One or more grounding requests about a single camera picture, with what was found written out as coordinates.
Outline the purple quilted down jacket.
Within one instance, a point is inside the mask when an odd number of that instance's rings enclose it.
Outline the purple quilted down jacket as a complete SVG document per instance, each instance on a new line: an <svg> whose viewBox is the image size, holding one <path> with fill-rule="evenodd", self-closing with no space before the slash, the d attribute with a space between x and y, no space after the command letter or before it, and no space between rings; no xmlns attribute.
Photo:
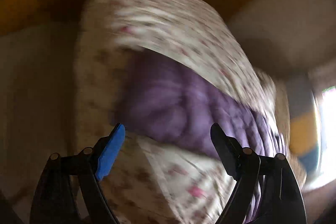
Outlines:
<svg viewBox="0 0 336 224"><path fill-rule="evenodd" d="M284 137L262 114L153 51L131 63L116 119L149 141L179 223L216 222L234 188L211 141L213 124L258 155L287 152Z"/></svg>

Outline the grey yellow blue headboard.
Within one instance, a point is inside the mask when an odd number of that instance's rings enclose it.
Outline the grey yellow blue headboard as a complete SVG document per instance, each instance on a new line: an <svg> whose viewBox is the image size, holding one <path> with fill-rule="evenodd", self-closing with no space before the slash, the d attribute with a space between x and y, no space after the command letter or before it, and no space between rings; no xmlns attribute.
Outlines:
<svg viewBox="0 0 336 224"><path fill-rule="evenodd" d="M298 157L307 174L317 172L320 162L320 134L317 108L307 75L286 82L290 114L289 149Z"/></svg>

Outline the floral cream bed quilt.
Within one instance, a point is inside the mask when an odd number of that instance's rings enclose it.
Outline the floral cream bed quilt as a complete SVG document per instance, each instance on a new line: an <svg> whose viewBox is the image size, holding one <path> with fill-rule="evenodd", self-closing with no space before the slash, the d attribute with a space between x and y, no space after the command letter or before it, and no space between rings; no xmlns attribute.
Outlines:
<svg viewBox="0 0 336 224"><path fill-rule="evenodd" d="M76 42L77 147L94 144L116 123L130 65L153 51L190 68L222 93L262 114L284 137L299 186L306 171L289 152L289 133L276 122L284 86L255 69L220 15L201 0L87 0ZM102 181L108 205L121 223L179 223L148 140L126 129L110 175Z"/></svg>

